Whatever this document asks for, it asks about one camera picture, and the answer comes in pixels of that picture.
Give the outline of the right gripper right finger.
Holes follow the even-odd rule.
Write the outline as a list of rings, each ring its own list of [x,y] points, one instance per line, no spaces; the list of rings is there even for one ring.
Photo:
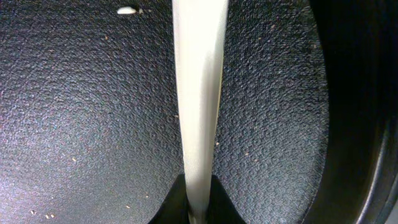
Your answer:
[[[246,224],[217,176],[211,176],[210,201],[207,211],[208,224]]]

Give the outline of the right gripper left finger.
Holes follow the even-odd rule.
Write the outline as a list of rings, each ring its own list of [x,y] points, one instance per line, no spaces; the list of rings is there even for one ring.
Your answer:
[[[188,212],[185,175],[180,174],[149,224],[189,224]]]

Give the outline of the white plastic fork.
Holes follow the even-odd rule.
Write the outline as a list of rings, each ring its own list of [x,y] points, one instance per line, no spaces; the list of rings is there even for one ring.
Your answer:
[[[175,74],[190,223],[206,223],[228,0],[173,0]]]

